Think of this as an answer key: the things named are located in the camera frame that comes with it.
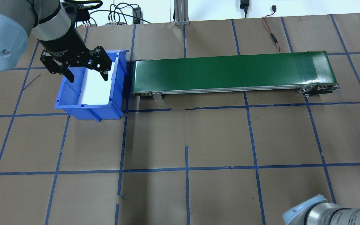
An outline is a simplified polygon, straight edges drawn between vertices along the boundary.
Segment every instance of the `floor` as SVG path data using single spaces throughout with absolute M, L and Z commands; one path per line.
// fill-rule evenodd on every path
M 54 109 L 62 77 L 31 37 L 0 72 L 0 224 L 279 225 L 317 194 L 360 208 L 360 14 L 268 23 L 286 52 L 326 50 L 342 91 L 129 97 L 120 120 L 79 121 Z M 277 51 L 260 19 L 78 30 L 129 67 Z

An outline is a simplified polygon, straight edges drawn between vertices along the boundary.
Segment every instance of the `blue plastic bin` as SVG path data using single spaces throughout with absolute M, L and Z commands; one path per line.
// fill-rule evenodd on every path
M 126 53 L 129 50 L 106 51 L 114 63 L 112 85 L 110 87 L 108 104 L 78 104 L 82 91 L 85 67 L 69 68 L 74 74 L 74 82 L 70 83 L 66 77 L 62 78 L 55 108 L 63 109 L 78 120 L 120 119 L 122 112 L 122 92 L 126 71 Z

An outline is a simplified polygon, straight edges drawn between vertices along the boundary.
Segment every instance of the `metal post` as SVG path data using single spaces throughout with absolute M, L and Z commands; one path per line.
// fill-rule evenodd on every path
M 176 26 L 189 25 L 188 0 L 174 0 L 174 17 Z

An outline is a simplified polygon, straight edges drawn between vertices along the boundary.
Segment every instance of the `power adapter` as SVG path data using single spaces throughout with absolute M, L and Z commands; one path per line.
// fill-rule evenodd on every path
M 250 0 L 240 0 L 240 8 L 244 9 L 245 17 L 247 17 L 247 11 L 249 6 Z

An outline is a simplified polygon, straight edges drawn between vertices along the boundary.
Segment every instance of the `cable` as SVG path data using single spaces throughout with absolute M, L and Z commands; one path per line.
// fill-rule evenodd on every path
M 116 18 L 115 18 L 115 13 L 118 13 L 118 12 L 116 12 L 116 9 L 119 9 L 119 10 L 120 10 L 120 12 L 123 14 L 123 11 L 122 11 L 122 8 L 123 8 L 123 7 L 122 7 L 122 8 L 119 8 L 119 7 L 118 7 L 118 5 L 111 4 L 111 5 L 110 5 L 110 8 L 109 8 L 109 9 L 110 9 L 110 11 L 112 11 L 112 6 L 115 6 L 115 9 L 113 10 L 113 19 L 112 19 L 112 13 L 111 13 L 111 12 L 109 13 L 109 15 L 108 15 L 108 16 L 109 16 L 109 17 L 110 17 L 110 19 L 113 21 L 113 20 L 116 20 Z M 124 23 L 125 23 L 125 24 L 127 24 L 126 17 L 124 17 L 124 16 L 123 16 L 123 18 L 124 18 Z
M 85 7 L 88 10 L 93 10 L 93 9 L 97 9 L 99 7 L 101 7 L 103 5 L 102 0 L 87 0 L 87 1 L 74 1 L 74 0 L 64 0 L 65 2 L 68 3 L 74 3 L 74 4 L 92 4 L 92 3 L 97 3 L 95 6 L 87 6 Z
M 268 24 L 268 22 L 266 21 L 266 17 L 270 17 L 270 16 L 273 16 L 273 15 L 274 15 L 274 13 L 276 12 L 276 6 L 272 6 L 272 10 L 273 10 L 273 13 L 272 13 L 272 14 L 266 15 L 265 17 L 262 17 L 262 19 L 263 19 L 263 21 L 265 22 L 265 24 L 266 24 L 266 26 L 267 26 L 267 30 L 268 30 L 270 36 L 272 37 L 274 43 L 278 46 L 279 53 L 281 53 L 280 51 L 282 51 L 282 52 L 284 53 L 284 50 L 280 47 L 280 44 L 277 42 L 276 37 L 274 36 L 274 34 L 272 33 L 272 31 L 270 30 L 269 24 Z
M 93 17 L 90 17 L 90 19 L 92 19 L 94 21 L 94 23 L 95 23 L 95 26 L 98 27 L 97 22 L 95 21 L 95 19 Z
M 95 10 L 95 11 L 90 12 L 90 15 L 93 14 L 93 13 L 96 13 L 96 12 L 112 12 L 112 11 L 111 11 L 111 10 L 105 10 L 105 9 L 99 9 L 99 10 Z M 121 15 L 123 15 L 123 16 L 133 17 L 133 16 L 130 16 L 130 15 L 127 15 L 127 14 L 123 14 L 123 13 L 120 13 L 120 12 L 116 12 L 116 13 L 121 14 Z M 148 22 L 148 21 L 146 21 L 146 20 L 144 20 L 144 19 L 141 19 L 141 18 L 138 18 L 138 17 L 133 17 L 133 18 L 136 18 L 136 19 L 138 19 L 138 20 L 142 20 L 142 21 L 150 24 L 150 22 Z
M 130 6 L 130 7 L 133 9 L 133 11 L 135 12 L 136 17 L 138 17 L 137 11 L 136 11 L 136 9 L 134 9 L 133 5 L 136 5 L 137 7 L 140 7 L 138 4 L 128 4 L 128 3 L 125 3 L 125 2 L 121 2 L 121 3 L 119 3 L 119 4 L 117 4 L 117 5 L 115 6 L 114 12 L 116 11 L 116 9 L 119 9 L 120 12 L 123 13 L 122 9 Z

